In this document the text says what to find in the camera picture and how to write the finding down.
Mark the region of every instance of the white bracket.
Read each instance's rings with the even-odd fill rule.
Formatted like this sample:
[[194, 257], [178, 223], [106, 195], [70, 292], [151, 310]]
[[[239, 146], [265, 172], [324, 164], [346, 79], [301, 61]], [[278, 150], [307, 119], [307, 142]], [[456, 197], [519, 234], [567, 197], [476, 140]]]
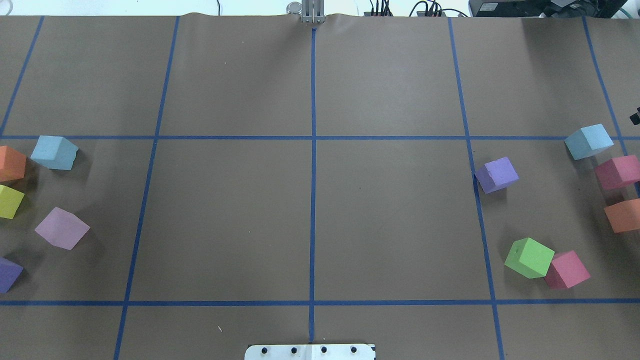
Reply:
[[302, 22], [324, 22], [324, 0], [302, 0]]
[[368, 344], [252, 345], [244, 360], [376, 360], [376, 346]]

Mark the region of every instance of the yellow cube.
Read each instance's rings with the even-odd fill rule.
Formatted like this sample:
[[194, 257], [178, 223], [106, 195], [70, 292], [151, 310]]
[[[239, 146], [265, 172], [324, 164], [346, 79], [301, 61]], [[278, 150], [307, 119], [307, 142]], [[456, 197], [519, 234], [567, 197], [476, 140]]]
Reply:
[[13, 218], [24, 194], [5, 185], [0, 185], [0, 217]]

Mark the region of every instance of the blue cube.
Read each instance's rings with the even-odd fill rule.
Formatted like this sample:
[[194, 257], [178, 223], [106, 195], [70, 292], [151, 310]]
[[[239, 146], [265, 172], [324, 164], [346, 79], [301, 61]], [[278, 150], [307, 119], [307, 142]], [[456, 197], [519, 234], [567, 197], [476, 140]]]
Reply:
[[56, 170], [71, 170], [78, 147], [62, 136], [41, 136], [31, 159], [38, 164]]
[[476, 178], [484, 193], [505, 189], [520, 179], [507, 157], [484, 164], [476, 171]]
[[9, 291], [21, 272], [22, 266], [0, 258], [0, 293], [4, 294]]
[[613, 141], [602, 124], [583, 127], [564, 139], [574, 160], [600, 154], [613, 146]]

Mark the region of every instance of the magenta cube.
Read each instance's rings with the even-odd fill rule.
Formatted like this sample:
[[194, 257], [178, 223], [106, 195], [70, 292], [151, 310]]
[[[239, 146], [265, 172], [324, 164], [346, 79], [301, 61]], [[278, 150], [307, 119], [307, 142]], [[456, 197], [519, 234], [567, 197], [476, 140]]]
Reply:
[[484, 193], [507, 188], [520, 179], [507, 157], [484, 164], [476, 171], [476, 178]]
[[51, 245], [67, 250], [73, 249], [87, 231], [89, 231], [89, 225], [60, 208], [53, 208], [36, 227], [36, 233]]
[[613, 158], [598, 165], [596, 175], [604, 190], [623, 188], [640, 181], [640, 161], [636, 155]]
[[9, 291], [21, 272], [22, 266], [0, 258], [0, 293], [4, 294]]
[[554, 255], [545, 281], [549, 288], [568, 289], [590, 277], [591, 275], [578, 258], [578, 254], [571, 250]]

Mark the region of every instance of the orange cube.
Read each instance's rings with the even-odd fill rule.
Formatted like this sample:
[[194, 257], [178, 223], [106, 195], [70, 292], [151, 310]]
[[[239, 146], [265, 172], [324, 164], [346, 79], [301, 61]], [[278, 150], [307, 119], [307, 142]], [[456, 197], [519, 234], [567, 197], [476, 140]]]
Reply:
[[0, 182], [24, 177], [27, 157], [9, 146], [0, 146]]
[[609, 218], [614, 233], [640, 229], [640, 199], [607, 206], [604, 212]]

